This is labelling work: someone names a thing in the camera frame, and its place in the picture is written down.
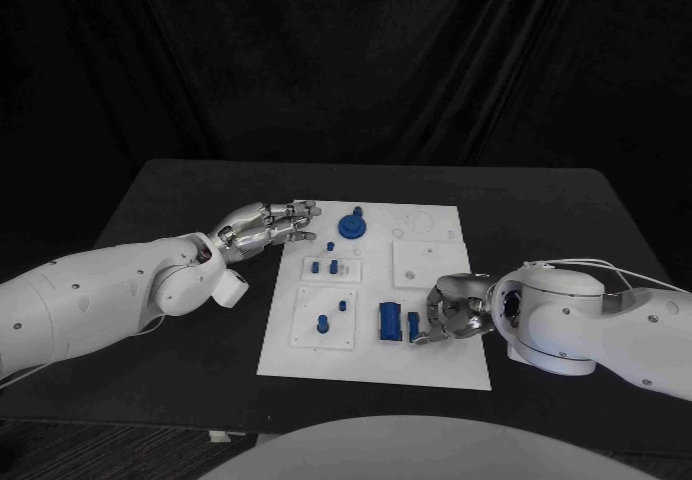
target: blue object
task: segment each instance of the blue object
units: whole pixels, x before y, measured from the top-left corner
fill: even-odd
[[[346,215],[339,220],[339,233],[343,238],[353,240],[363,236],[364,229],[366,225],[363,220],[363,209],[360,207],[356,207],[353,209],[353,214]]]
[[[408,312],[408,341],[412,343],[418,335],[418,312]]]
[[[327,333],[328,332],[328,322],[327,322],[327,316],[320,315],[317,318],[317,331],[320,333]]]
[[[401,342],[401,305],[393,302],[379,304],[379,339]]]

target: black table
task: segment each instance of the black table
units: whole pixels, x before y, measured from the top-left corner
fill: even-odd
[[[592,170],[155,160],[96,248],[206,232],[236,207],[294,198],[457,205],[475,272],[591,257],[667,279]],[[497,333],[483,338],[490,392],[256,376],[279,258],[275,247],[236,266],[251,289],[233,309],[210,300],[147,336],[50,366],[7,388],[0,416],[282,433],[347,417],[441,415],[594,449],[692,451],[690,402],[644,391],[601,367],[561,377],[510,361]],[[620,287],[610,272],[591,273]]]

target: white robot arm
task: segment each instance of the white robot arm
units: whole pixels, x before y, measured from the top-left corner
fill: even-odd
[[[431,329],[415,343],[496,329],[509,357],[542,370],[588,375],[599,363],[637,387],[692,400],[692,294],[676,290],[607,294],[591,275],[545,262],[526,263],[499,280],[450,275],[432,288]]]
[[[228,268],[268,244],[314,240],[300,229],[314,202],[248,205],[209,235],[69,255],[0,285],[0,376],[78,357],[179,316],[213,297],[232,307],[248,290]]]

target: white panel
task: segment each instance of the white panel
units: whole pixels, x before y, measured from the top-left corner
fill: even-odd
[[[339,271],[330,273],[331,261],[337,261]],[[313,273],[313,262],[320,263],[320,270]],[[339,257],[305,257],[301,280],[307,282],[360,283],[360,260]]]
[[[465,245],[451,242],[393,242],[393,286],[431,289],[450,273],[471,273]]]
[[[346,310],[339,310],[339,302]],[[317,318],[327,316],[328,331],[317,331]],[[356,329],[356,291],[346,288],[300,287],[292,314],[291,345],[294,347],[353,350]]]
[[[403,340],[408,340],[406,313],[418,312],[424,331],[428,324],[425,298],[434,285],[432,281],[425,288],[395,288],[393,241],[450,243],[464,256],[457,207],[318,200],[317,205],[323,214],[305,229],[317,234],[317,240],[284,246],[256,373],[490,390],[480,337],[425,346],[409,345],[408,341],[402,341],[401,345],[379,343],[379,303],[401,304]],[[367,229],[359,239],[347,240],[339,235],[337,223],[357,205],[363,208]],[[327,242],[334,242],[333,251],[327,251]],[[360,283],[343,284],[357,294],[353,350],[291,346],[297,289],[336,287],[334,283],[302,280],[305,257],[360,261]],[[460,272],[458,265],[450,265],[447,259],[437,266],[442,274]]]

